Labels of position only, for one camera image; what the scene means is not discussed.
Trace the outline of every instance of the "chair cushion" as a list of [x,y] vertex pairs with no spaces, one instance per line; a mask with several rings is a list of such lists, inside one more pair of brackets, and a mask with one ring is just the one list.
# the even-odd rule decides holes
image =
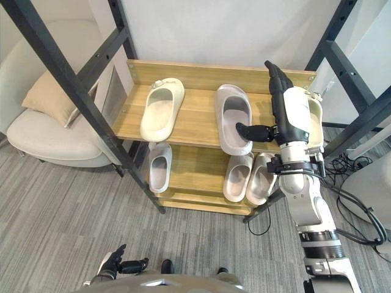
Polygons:
[[27,109],[10,125],[7,137],[15,148],[43,159],[87,160],[102,153],[81,115],[64,128],[54,118]]

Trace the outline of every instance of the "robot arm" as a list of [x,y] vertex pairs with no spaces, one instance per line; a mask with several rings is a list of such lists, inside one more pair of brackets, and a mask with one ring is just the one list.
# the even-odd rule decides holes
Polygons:
[[324,176],[322,148],[308,149],[310,111],[305,90],[293,87],[284,72],[269,61],[269,90],[276,125],[236,125],[246,139],[275,139],[281,154],[268,164],[268,170],[280,174],[279,186],[288,200],[291,216],[305,253],[304,264],[313,278],[304,283],[306,292],[359,293],[350,260],[345,257],[335,223],[320,194],[319,175]]

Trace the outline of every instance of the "shelf board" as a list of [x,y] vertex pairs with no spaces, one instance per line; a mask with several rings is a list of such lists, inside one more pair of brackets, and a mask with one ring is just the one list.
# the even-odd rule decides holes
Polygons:
[[[134,85],[113,127],[119,138],[142,140],[140,123],[150,89],[150,85]],[[252,124],[273,125],[271,96],[261,93],[248,93],[247,95],[251,103]],[[220,148],[214,112],[214,96],[213,90],[185,89],[185,98],[174,130],[167,141],[171,144],[192,147]],[[254,143],[253,151],[277,153],[279,147],[275,142]]]
[[221,194],[229,158],[221,150],[172,145],[169,187]]
[[242,207],[247,208],[249,210],[256,207],[255,205],[252,205],[246,198],[239,203],[233,203],[226,199],[223,194],[216,194],[214,192],[198,192],[169,188],[165,192],[155,195],[162,200],[170,201],[185,201],[198,204],[214,204],[230,208]]
[[218,206],[212,205],[209,203],[190,203],[190,202],[180,202],[174,200],[165,200],[160,198],[159,202],[162,206],[168,208],[179,208],[179,209],[195,209],[196,211],[206,211],[206,212],[220,212],[223,214],[233,214],[233,215],[249,215],[251,213],[250,208],[242,206]]

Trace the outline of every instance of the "shoe rack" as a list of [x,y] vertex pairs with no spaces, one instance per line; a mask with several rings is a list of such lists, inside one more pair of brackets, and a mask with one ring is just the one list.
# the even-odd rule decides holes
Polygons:
[[[151,85],[158,79],[178,78],[185,98],[174,130],[167,139],[172,147],[169,188],[155,194],[163,206],[248,215],[255,207],[246,198],[228,201],[223,183],[229,155],[220,149],[214,112],[214,94],[222,84],[235,84],[248,95],[252,124],[273,125],[269,73],[262,68],[223,67],[185,63],[129,60],[134,87],[115,122],[115,134],[126,140],[142,140],[140,123]],[[306,88],[315,77],[312,71],[284,70],[294,85]],[[254,143],[253,153],[278,153],[275,142]]]

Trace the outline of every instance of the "slipper insole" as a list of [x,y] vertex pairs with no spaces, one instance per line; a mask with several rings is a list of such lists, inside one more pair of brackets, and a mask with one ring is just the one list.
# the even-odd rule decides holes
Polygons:
[[166,183],[167,161],[164,157],[157,157],[152,162],[150,182],[153,188],[160,189]]
[[319,118],[314,113],[311,113],[311,132],[309,140],[313,144],[318,144],[321,142],[321,133],[319,130]]
[[227,191],[233,197],[240,195],[245,188],[246,178],[250,173],[250,169],[247,166],[240,165],[232,169],[228,177]]
[[236,130],[237,122],[249,125],[249,110],[247,104],[238,97],[229,97],[224,104],[223,111],[224,136],[231,146],[244,147],[248,140],[242,138]]
[[266,167],[260,167],[257,172],[255,172],[254,179],[250,183],[250,193],[252,197],[261,199],[268,197],[268,190],[272,184],[274,176],[272,173],[268,173]]
[[144,129],[156,131],[164,128],[171,118],[172,107],[172,93],[168,89],[153,92],[144,111]]

